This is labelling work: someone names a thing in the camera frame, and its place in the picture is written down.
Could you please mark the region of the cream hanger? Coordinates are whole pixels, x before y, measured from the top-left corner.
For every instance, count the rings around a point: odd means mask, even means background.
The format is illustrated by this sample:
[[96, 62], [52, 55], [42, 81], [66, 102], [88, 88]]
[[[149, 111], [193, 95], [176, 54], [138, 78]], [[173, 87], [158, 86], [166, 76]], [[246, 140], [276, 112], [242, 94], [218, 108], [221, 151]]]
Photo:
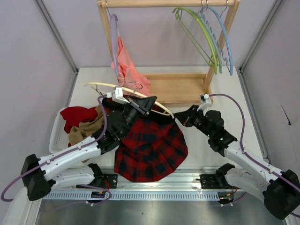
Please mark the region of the cream hanger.
[[[103, 97], [106, 97], [107, 92], [103, 95], [102, 92], [98, 89], [99, 85], [100, 86], [105, 86], [105, 87], [110, 87], [112, 89], [114, 87], [118, 86], [118, 85], [115, 85], [115, 84], [102, 83], [102, 82], [88, 82], [88, 83], [84, 84], [84, 86], [91, 86], [92, 89], [94, 89], [95, 91], [98, 92], [98, 94], [100, 94]], [[124, 96], [124, 98], [125, 98], [125, 95], [129, 95], [129, 96], [133, 96], [133, 97], [140, 97], [140, 98], [146, 98], [146, 97], [148, 97], [148, 96], [146, 96], [146, 95], [144, 95], [142, 93], [139, 93], [136, 90], [132, 90], [132, 89], [129, 89], [129, 88], [126, 88], [126, 87], [122, 87], [122, 89], [123, 89], [123, 96]], [[159, 112], [159, 111], [155, 111], [153, 109], [151, 109], [151, 111], [153, 111], [155, 113], [158, 113], [158, 114], [161, 114], [163, 116], [171, 116], [172, 119], [175, 118], [174, 114], [169, 109], [167, 109], [165, 106], [163, 106], [162, 104], [160, 104], [159, 102], [155, 101], [154, 105], [156, 105], [156, 106], [160, 107], [162, 110], [164, 110], [164, 113]]]

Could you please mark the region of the red plaid skirt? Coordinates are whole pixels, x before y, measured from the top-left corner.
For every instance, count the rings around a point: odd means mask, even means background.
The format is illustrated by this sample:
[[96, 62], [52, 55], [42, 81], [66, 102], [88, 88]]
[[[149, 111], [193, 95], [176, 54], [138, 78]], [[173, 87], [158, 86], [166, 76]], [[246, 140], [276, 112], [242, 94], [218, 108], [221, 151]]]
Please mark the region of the red plaid skirt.
[[174, 118], [140, 116], [115, 151], [114, 172], [131, 182], [155, 182], [173, 173], [188, 156], [184, 135]]

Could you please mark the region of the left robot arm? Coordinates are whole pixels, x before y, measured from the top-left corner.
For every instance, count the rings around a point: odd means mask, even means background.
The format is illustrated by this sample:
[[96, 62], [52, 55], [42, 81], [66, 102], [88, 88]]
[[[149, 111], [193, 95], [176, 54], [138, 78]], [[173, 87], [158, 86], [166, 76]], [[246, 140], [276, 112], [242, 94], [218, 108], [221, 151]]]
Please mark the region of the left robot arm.
[[121, 104], [122, 110], [113, 110], [104, 116], [100, 129], [80, 143], [59, 153], [38, 158], [35, 154], [26, 157], [21, 178], [27, 188], [30, 201], [39, 200], [58, 184], [54, 177], [72, 165], [106, 154], [118, 147], [140, 116], [148, 116], [157, 99], [152, 97], [116, 97], [108, 95], [113, 102]]

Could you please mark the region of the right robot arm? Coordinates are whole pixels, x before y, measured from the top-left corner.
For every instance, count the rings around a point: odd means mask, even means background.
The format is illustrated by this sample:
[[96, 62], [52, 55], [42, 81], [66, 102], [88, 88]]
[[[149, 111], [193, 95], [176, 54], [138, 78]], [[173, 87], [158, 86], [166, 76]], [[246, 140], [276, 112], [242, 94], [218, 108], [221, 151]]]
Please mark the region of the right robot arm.
[[224, 165], [224, 179], [263, 202], [277, 219], [284, 220], [300, 205], [300, 181], [292, 170], [282, 171], [268, 164], [224, 128], [221, 113], [203, 112], [193, 105], [188, 110], [175, 113], [175, 118], [185, 127], [196, 127], [208, 137], [211, 149], [240, 166]]

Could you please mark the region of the pink skirt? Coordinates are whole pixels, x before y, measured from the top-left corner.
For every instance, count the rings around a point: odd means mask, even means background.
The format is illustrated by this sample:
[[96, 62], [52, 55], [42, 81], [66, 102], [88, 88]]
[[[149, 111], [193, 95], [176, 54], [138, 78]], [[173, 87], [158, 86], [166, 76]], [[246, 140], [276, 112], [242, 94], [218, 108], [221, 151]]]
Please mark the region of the pink skirt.
[[120, 36], [117, 37], [116, 52], [111, 67], [114, 69], [119, 86], [150, 95], [151, 81], [135, 67], [135, 64]]

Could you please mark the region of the teal hanger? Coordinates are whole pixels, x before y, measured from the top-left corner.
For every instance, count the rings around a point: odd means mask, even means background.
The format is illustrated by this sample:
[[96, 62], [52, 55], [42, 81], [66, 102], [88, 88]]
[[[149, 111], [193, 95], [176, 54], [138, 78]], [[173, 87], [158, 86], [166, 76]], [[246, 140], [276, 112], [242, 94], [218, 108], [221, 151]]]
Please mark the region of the teal hanger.
[[201, 54], [201, 56], [204, 58], [208, 66], [213, 68], [214, 74], [217, 74], [218, 72], [222, 73], [223, 68], [221, 51], [218, 50], [218, 42], [216, 41], [216, 36], [212, 30], [212, 27], [209, 25], [208, 20], [206, 19], [204, 14], [198, 14], [191, 9], [185, 9], [185, 11], [188, 12], [195, 19], [195, 21], [202, 29], [206, 37], [207, 43], [209, 45], [211, 56], [209, 56], [208, 53], [204, 51], [203, 47], [201, 47], [199, 42], [194, 38], [194, 36], [185, 27], [184, 24], [182, 24], [182, 28], [185, 30], [185, 33], [187, 34], [195, 48], [198, 50], [198, 52]]

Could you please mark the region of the green hanger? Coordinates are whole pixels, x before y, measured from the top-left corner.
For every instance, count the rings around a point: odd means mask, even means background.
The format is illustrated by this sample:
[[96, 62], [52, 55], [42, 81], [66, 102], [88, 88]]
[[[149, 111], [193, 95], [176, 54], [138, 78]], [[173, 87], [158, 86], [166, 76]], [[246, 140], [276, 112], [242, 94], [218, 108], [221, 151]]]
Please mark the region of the green hanger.
[[[193, 36], [191, 31], [188, 29], [188, 27], [183, 23], [182, 16], [183, 13], [187, 13], [189, 16], [191, 16], [195, 22], [198, 24], [200, 30], [205, 36], [205, 40], [208, 44], [210, 55], [205, 51], [205, 49], [201, 46], [201, 44], [197, 41], [197, 39]], [[197, 14], [195, 11], [188, 9], [186, 7], [176, 7], [173, 10], [173, 13], [175, 15], [175, 19], [182, 28], [182, 30], [185, 32], [189, 40], [192, 42], [194, 47], [197, 49], [197, 51], [200, 53], [200, 55], [203, 57], [204, 61], [207, 63], [208, 66], [213, 68], [213, 73], [217, 74], [218, 72], [222, 72], [221, 66], [218, 65], [218, 60], [220, 58], [220, 52], [217, 50], [217, 43], [215, 40], [213, 40], [213, 34], [211, 31], [209, 31], [208, 25], [204, 20], [200, 17], [199, 14]]]

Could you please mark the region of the purple hanger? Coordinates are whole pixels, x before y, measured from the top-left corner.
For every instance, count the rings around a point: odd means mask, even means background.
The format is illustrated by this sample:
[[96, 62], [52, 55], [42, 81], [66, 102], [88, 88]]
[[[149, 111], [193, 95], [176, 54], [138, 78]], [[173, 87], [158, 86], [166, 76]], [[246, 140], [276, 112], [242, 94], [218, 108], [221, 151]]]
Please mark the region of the purple hanger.
[[116, 77], [119, 75], [119, 69], [118, 69], [118, 36], [119, 36], [119, 29], [118, 29], [118, 18], [116, 14], [110, 13], [109, 10], [107, 10], [110, 18], [110, 34], [111, 34], [111, 45], [112, 45], [112, 62], [113, 62], [113, 68], [115, 71]]

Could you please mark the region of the blue hanger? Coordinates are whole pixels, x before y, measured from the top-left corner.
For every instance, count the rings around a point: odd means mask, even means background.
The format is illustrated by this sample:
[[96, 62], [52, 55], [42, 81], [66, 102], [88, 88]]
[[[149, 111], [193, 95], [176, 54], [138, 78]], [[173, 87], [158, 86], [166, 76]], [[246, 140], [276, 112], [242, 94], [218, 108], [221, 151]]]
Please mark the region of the blue hanger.
[[[214, 8], [208, 7], [208, 9], [215, 15], [215, 17], [217, 18], [217, 20], [220, 24], [222, 32], [221, 32], [219, 40], [218, 40], [217, 49], [221, 51], [222, 60], [225, 62], [230, 76], [232, 76], [233, 75], [233, 55], [232, 55], [232, 50], [231, 50], [231, 45], [230, 45], [228, 34], [229, 34], [234, 17], [232, 17], [233, 7], [230, 6], [228, 8], [229, 9], [227, 10], [225, 21], [223, 22], [223, 20], [222, 20], [223, 11], [221, 12], [221, 14], [219, 14]], [[223, 55], [223, 53], [224, 53], [223, 47], [221, 46], [222, 41], [224, 41], [224, 43], [226, 45], [228, 58]]]

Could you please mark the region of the wooden clothes rack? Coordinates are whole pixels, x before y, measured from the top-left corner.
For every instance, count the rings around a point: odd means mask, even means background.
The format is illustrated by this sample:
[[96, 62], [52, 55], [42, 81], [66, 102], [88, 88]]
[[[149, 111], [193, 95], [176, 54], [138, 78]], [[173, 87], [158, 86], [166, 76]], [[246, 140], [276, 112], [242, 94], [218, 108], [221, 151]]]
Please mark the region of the wooden clothes rack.
[[[162, 7], [184, 7], [203, 14], [208, 7], [214, 8], [219, 14], [222, 13], [222, 20], [225, 21], [228, 7], [232, 6], [232, 17], [235, 18], [240, 1], [238, 0], [208, 0], [205, 3], [199, 0], [107, 0], [109, 8], [162, 8]], [[110, 18], [107, 12], [105, 0], [97, 2], [103, 29], [106, 35], [111, 58], [113, 58]], [[227, 48], [224, 41], [221, 42], [223, 55], [228, 58]], [[200, 94], [210, 94], [210, 83], [215, 74], [210, 67], [208, 73], [173, 73], [173, 74], [146, 74], [151, 81], [150, 94], [158, 97], [163, 104], [191, 104], [198, 100]]]

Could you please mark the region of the tan garment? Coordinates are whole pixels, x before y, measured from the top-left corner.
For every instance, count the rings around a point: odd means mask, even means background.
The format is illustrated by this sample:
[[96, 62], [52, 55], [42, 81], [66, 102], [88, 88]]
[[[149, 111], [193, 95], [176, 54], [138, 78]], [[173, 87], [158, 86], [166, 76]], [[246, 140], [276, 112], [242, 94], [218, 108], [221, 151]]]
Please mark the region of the tan garment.
[[80, 122], [78, 126], [73, 126], [71, 128], [68, 135], [69, 147], [83, 141], [102, 127], [104, 123], [104, 115], [100, 106], [92, 108], [92, 112], [97, 113], [94, 120], [91, 122]]

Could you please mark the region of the red garment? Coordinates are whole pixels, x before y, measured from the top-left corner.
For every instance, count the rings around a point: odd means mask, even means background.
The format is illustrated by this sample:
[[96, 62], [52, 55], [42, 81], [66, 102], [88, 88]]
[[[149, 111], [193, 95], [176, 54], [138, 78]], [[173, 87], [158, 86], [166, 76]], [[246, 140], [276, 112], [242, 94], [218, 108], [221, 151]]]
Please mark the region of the red garment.
[[67, 107], [60, 112], [65, 121], [64, 131], [69, 134], [72, 127], [79, 127], [80, 123], [92, 122], [97, 116], [96, 107], [81, 106]]

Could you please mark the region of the white laundry basket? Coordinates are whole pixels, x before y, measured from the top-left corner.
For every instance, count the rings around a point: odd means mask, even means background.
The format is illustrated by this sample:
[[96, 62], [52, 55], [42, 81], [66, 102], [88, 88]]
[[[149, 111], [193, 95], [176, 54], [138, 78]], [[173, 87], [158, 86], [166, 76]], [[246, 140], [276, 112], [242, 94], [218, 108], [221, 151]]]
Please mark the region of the white laundry basket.
[[61, 115], [61, 112], [64, 109], [66, 109], [66, 107], [61, 108], [58, 111], [52, 127], [52, 132], [49, 141], [49, 152], [53, 154], [66, 149], [69, 143], [68, 134], [64, 130], [66, 121]]

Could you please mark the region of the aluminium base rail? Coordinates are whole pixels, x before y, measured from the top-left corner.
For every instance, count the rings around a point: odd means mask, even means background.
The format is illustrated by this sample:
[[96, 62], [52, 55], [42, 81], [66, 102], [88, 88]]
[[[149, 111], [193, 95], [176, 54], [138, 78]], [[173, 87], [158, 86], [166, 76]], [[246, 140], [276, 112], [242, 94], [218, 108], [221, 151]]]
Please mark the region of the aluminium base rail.
[[178, 169], [160, 181], [133, 183], [113, 175], [109, 187], [54, 190], [45, 200], [73, 200], [96, 205], [111, 201], [214, 201], [233, 206], [248, 197], [241, 189], [217, 186], [217, 167]]

